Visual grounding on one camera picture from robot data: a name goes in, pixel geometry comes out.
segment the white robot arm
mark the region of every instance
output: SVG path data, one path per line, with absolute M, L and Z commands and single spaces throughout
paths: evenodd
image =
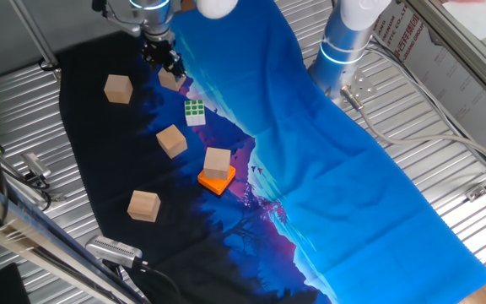
M 331 99 L 350 86 L 372 33 L 372 25 L 392 0 L 339 0 L 327 21 L 320 51 L 309 74 Z
M 123 21 L 108 0 L 93 0 L 92 8 L 101 12 L 112 24 L 135 37 L 142 36 L 144 45 L 142 57 L 152 68 L 162 65 L 177 78 L 186 74 L 181 54 L 174 51 L 176 38 L 170 31 L 174 10 L 170 0 L 112 0 L 126 2 L 134 20 Z M 210 19 L 222 18 L 229 14 L 238 0 L 194 0 L 198 10 Z

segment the blue cloth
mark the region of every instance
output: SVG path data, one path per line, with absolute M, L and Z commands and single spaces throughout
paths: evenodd
M 217 20 L 187 12 L 172 30 L 199 94 L 255 138 L 253 182 L 286 210 L 278 230 L 307 285 L 333 303 L 456 303 L 486 284 L 418 189 L 313 84 L 273 1 L 240 0 Z

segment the orange square tile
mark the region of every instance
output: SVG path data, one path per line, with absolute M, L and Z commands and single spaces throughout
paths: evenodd
M 203 175 L 203 170 L 202 170 L 202 172 L 200 172 L 200 174 L 198 175 L 198 182 L 201 183 L 207 189 L 213 191 L 213 193 L 220 195 L 222 194 L 222 192 L 224 192 L 224 190 L 226 190 L 226 188 L 228 187 L 230 182 L 232 182 L 234 177 L 235 177 L 235 168 L 233 166 L 230 166 L 228 170 L 227 180 L 206 178 Z

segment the black fabric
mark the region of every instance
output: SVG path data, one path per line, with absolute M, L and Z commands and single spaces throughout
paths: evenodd
M 0 304 L 30 304 L 16 263 L 0 269 Z
M 209 222 L 207 212 L 195 212 L 197 198 L 207 190 L 177 170 L 177 162 L 167 159 L 155 133 L 140 131 L 156 115 L 144 112 L 140 101 L 150 99 L 161 106 L 171 100 L 146 85 L 154 73 L 139 55 L 138 40 L 116 34 L 76 46 L 61 54 L 61 59 L 62 119 L 105 236 L 140 248 L 152 268 L 180 286 L 185 303 L 302 304 L 316 300 L 316 290 L 257 294 L 260 280 L 243 278 L 228 257 L 222 225 Z M 134 91 L 129 105 L 106 100 L 103 88 L 109 74 L 130 77 Z M 185 126 L 182 114 L 173 119 L 176 126 Z M 224 128 L 233 127 L 227 120 L 221 123 Z M 245 134 L 225 138 L 223 146 L 244 140 Z M 203 155 L 196 162 L 203 162 Z M 128 216 L 133 190 L 159 193 L 163 203 L 156 223 Z M 131 277 L 151 302 L 176 302 L 172 287 L 159 276 L 131 272 Z

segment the wooden block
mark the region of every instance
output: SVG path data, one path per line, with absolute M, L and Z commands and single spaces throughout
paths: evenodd
M 203 162 L 203 174 L 206 178 L 228 179 L 230 151 L 227 149 L 208 148 Z
M 105 94 L 109 102 L 128 104 L 132 95 L 131 80 L 128 76 L 108 75 Z
M 156 193 L 135 190 L 127 213 L 135 220 L 155 222 L 159 213 L 160 199 Z
M 165 70 L 165 68 L 161 68 L 159 72 L 159 81 L 160 85 L 164 86 L 166 89 L 179 91 L 183 83 L 185 82 L 186 76 L 179 78 L 179 81 L 176 81 L 176 76 L 173 73 L 170 73 Z
M 159 140 L 160 147 L 171 159 L 186 150 L 185 136 L 174 125 L 157 133 L 157 139 Z

